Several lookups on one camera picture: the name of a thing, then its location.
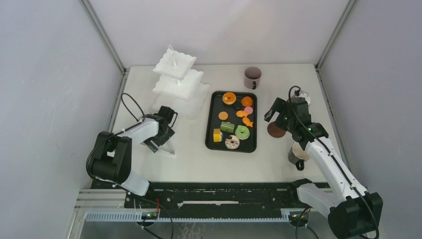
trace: brown coaster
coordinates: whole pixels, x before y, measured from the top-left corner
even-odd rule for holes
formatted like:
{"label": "brown coaster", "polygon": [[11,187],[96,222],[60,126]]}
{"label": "brown coaster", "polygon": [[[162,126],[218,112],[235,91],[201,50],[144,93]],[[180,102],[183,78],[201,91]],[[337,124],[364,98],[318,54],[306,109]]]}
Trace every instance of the brown coaster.
{"label": "brown coaster", "polygon": [[286,131],[278,128],[274,122],[268,124],[267,131],[274,138],[281,138],[286,134]]}

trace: mug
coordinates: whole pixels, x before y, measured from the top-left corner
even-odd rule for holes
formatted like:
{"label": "mug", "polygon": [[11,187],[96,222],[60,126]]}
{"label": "mug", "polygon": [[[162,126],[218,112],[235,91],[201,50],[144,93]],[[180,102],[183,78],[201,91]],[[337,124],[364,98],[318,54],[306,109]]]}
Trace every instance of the mug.
{"label": "mug", "polygon": [[299,171],[302,171],[305,168],[305,161],[308,160],[310,156],[302,149],[298,142],[295,142],[289,151],[288,158],[292,164],[296,165],[296,168]]}
{"label": "mug", "polygon": [[258,85],[259,81],[261,80],[261,70],[257,67],[249,67],[245,70],[245,80],[244,84],[247,88],[255,90]]}

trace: green cake slice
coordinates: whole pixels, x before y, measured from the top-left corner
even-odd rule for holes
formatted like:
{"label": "green cake slice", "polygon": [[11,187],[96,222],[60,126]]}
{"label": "green cake slice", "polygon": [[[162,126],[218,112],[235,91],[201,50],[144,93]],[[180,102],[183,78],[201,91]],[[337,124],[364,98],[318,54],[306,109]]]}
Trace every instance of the green cake slice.
{"label": "green cake slice", "polygon": [[221,122],[220,129],[221,129],[221,131],[233,133],[234,132],[234,124],[228,123],[228,122]]}

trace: white donut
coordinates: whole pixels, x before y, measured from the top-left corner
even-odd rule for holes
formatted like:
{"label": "white donut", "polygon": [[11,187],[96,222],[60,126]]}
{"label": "white donut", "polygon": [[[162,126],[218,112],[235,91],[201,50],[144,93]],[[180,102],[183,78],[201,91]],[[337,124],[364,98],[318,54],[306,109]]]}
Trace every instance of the white donut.
{"label": "white donut", "polygon": [[224,143],[228,149],[237,149],[240,145],[240,140],[236,135],[230,135],[225,139]]}

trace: pink cookie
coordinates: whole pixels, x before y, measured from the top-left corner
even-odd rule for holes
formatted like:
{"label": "pink cookie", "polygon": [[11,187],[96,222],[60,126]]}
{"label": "pink cookie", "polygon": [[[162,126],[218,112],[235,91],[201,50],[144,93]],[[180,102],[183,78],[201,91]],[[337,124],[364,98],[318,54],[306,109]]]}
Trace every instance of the pink cookie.
{"label": "pink cookie", "polygon": [[248,107],[245,107],[245,110],[244,110],[246,113],[248,113],[248,114],[252,114],[253,113],[253,109],[252,109],[252,107],[250,107],[250,106],[248,106]]}

